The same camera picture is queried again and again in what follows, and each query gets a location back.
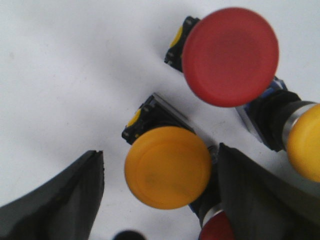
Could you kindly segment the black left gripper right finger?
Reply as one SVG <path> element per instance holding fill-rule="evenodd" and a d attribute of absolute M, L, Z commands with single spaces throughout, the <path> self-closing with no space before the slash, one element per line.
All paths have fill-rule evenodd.
<path fill-rule="evenodd" d="M 222 208 L 237 240 L 318 240 L 320 198 L 273 175 L 220 143 L 217 171 Z"/>

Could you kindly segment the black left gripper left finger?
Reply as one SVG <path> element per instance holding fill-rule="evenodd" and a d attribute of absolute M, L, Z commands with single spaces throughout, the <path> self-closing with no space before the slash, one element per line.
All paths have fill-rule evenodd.
<path fill-rule="evenodd" d="M 103 152 L 89 150 L 45 184 L 2 206 L 0 238 L 87 240 L 103 194 Z"/>

